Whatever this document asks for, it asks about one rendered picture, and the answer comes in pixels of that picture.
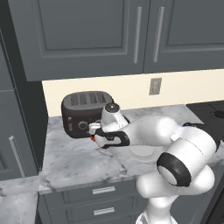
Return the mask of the wide grey wall cupboard door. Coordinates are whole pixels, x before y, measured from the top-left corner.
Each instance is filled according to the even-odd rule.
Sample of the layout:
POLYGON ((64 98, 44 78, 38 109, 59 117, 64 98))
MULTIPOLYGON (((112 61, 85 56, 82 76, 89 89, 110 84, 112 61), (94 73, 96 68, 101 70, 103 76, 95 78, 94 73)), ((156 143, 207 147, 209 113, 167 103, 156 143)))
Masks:
POLYGON ((28 81, 140 74, 150 0, 8 0, 28 81), (138 62, 133 62, 142 6, 138 62))

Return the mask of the dark grey toaster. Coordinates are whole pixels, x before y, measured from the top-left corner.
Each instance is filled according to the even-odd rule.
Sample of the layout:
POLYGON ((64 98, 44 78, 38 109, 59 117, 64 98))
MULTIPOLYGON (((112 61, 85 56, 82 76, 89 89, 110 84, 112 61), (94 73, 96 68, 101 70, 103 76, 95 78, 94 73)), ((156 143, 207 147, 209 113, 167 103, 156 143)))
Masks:
POLYGON ((71 138, 89 137, 88 125, 98 122, 103 107, 112 101, 112 96, 103 91, 68 94, 61 103, 64 131, 71 138))

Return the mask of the deep grey drawer front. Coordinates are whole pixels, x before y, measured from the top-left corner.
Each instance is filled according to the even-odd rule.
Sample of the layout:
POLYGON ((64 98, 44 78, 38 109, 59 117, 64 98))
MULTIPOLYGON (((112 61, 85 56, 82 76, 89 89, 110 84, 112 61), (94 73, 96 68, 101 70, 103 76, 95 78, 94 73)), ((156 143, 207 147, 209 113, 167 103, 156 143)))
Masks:
POLYGON ((86 205, 52 208, 49 214, 52 224, 133 224, 146 203, 146 199, 134 195, 86 205), (115 212, 94 216, 94 210, 108 207, 114 207, 115 212))

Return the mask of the narrow grey wall cupboard door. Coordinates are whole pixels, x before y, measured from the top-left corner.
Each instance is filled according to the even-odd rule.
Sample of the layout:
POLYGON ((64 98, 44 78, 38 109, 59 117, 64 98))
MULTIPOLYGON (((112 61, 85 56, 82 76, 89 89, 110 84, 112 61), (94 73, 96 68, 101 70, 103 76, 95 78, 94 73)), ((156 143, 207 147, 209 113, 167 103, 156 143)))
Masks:
POLYGON ((147 74, 224 68, 224 0, 150 0, 147 74), (159 7, 164 20, 153 61, 159 7))

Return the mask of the grey wall socket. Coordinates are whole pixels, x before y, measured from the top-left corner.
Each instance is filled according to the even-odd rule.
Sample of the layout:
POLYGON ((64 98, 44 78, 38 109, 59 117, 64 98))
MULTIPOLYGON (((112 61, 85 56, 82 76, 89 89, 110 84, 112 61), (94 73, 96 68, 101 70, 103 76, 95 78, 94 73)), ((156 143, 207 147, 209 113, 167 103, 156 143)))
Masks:
POLYGON ((150 80, 150 95, 158 95, 160 93, 161 83, 161 78, 152 78, 150 80))

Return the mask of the white plate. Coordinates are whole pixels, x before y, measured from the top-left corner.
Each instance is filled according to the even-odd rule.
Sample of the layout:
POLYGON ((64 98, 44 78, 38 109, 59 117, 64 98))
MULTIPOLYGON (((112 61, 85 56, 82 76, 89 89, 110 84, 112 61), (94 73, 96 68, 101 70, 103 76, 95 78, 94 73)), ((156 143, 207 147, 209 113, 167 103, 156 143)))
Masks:
POLYGON ((164 151, 162 146, 135 145, 128 148, 128 155, 139 162, 156 161, 164 151))

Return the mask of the shallow grey drawer front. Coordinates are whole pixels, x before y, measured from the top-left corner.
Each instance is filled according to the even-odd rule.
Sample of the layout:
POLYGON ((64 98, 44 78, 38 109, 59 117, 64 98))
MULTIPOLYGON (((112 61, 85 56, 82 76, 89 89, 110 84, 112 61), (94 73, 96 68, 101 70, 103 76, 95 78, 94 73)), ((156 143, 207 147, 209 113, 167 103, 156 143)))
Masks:
POLYGON ((53 192, 45 194, 44 197, 46 204, 50 208, 55 208, 55 207, 62 207, 65 204, 80 202, 84 200, 98 200, 98 199, 106 199, 109 197, 124 196, 130 193, 134 193, 135 191, 136 191, 135 180, 132 179, 122 182, 107 183, 105 185, 95 185, 63 192, 53 192), (115 186, 115 191, 96 195, 92 194, 93 189, 103 188, 107 186, 115 186))

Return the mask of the tall grey cupboard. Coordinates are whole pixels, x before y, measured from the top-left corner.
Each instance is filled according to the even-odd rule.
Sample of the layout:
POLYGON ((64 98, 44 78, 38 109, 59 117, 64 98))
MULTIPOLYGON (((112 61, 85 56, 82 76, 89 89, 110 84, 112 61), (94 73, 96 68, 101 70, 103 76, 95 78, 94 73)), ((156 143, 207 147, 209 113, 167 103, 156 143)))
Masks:
POLYGON ((14 136, 27 177, 42 171, 48 114, 42 83, 29 82, 8 0, 0 0, 0 181, 20 179, 9 137, 14 136))

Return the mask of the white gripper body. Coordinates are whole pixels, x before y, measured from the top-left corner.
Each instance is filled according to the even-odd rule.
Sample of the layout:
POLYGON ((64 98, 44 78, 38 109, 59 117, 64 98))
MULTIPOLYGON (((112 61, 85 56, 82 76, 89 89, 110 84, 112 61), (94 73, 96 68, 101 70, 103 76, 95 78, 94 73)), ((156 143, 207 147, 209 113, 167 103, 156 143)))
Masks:
POLYGON ((95 132, 97 129, 101 127, 101 125, 98 122, 90 123, 88 125, 90 132, 95 132))

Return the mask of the black hob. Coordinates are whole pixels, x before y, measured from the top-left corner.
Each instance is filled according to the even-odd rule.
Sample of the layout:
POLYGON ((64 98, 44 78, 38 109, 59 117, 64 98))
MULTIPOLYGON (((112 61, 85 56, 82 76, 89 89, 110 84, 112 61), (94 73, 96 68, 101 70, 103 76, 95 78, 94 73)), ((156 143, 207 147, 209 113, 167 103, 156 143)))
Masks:
POLYGON ((224 142, 224 101, 206 101, 186 105, 203 123, 210 126, 224 142))

